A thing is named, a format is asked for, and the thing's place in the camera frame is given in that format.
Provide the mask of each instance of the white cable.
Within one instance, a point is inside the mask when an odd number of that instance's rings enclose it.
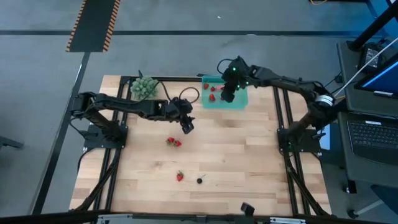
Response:
[[[335,94],[335,98],[337,97],[337,95],[341,92],[341,91],[343,91],[348,85],[349,85],[349,83],[351,83],[351,81],[353,81],[354,80],[354,78],[359,74],[359,73],[361,73],[362,72],[362,70],[366,67],[366,66],[368,66],[375,58],[377,58],[377,56],[379,56],[381,53],[383,53],[383,51],[385,51],[387,48],[389,48],[393,43],[395,43],[396,41],[398,40],[398,37],[394,40],[394,41],[392,41],[389,45],[387,45],[386,47],[384,47],[377,55],[375,55],[370,61],[368,61],[361,69],[359,69],[356,73],[355,73],[355,75],[339,90],[339,91],[337,91],[337,93]]]

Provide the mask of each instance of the green plastic tray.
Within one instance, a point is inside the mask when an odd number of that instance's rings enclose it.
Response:
[[[209,84],[209,88],[207,90],[203,88],[205,83]],[[201,84],[201,102],[204,108],[243,110],[248,104],[249,100],[247,89],[235,91],[235,98],[231,103],[221,100],[221,91],[212,92],[210,90],[212,86],[216,88],[218,85],[224,85],[224,80],[221,79],[220,76],[205,75],[201,78]],[[209,100],[210,94],[214,94],[216,98],[215,101]]]

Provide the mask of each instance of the computer monitor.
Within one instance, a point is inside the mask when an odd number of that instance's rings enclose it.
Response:
[[[398,54],[391,57],[374,73],[359,81],[355,87],[380,95],[398,96]]]

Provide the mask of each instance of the red strawberry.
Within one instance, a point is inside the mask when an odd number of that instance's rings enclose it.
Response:
[[[166,140],[166,143],[168,144],[168,145],[171,145],[171,144],[174,144],[174,138],[168,138],[167,140]]]
[[[177,181],[180,182],[184,178],[184,173],[180,170],[177,173]]]
[[[174,146],[175,146],[175,147],[179,147],[179,146],[181,146],[181,145],[182,145],[182,143],[181,143],[179,140],[177,140],[177,141],[174,142]]]
[[[209,95],[209,100],[210,101],[216,101],[216,98],[214,97],[214,94]]]

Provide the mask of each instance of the wooden table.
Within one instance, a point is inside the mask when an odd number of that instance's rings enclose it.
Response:
[[[100,92],[116,96],[119,80],[120,76],[104,76]],[[199,82],[165,85],[170,97],[188,86],[201,90]],[[158,98],[166,99],[160,85],[158,88]],[[298,120],[307,112],[306,104],[298,94],[289,96],[294,120]],[[196,93],[186,91],[183,97],[193,100]],[[285,165],[278,153],[272,88],[250,87],[248,97],[244,111],[207,110],[199,99],[190,115],[196,118],[195,129],[188,135],[178,123],[148,121],[129,114],[112,211],[242,214],[241,204],[247,202],[256,209],[255,215],[291,215]],[[111,119],[112,111],[102,113]],[[167,146],[165,140],[171,136],[181,140],[182,146]],[[97,149],[82,160],[70,208],[79,206],[97,184],[103,155],[104,149]],[[309,153],[301,153],[301,161],[309,191],[330,212],[319,161]],[[185,174],[181,182],[176,181],[179,170]],[[197,184],[203,175],[203,183]],[[302,212],[299,189],[295,188]],[[105,187],[100,208],[107,191]]]

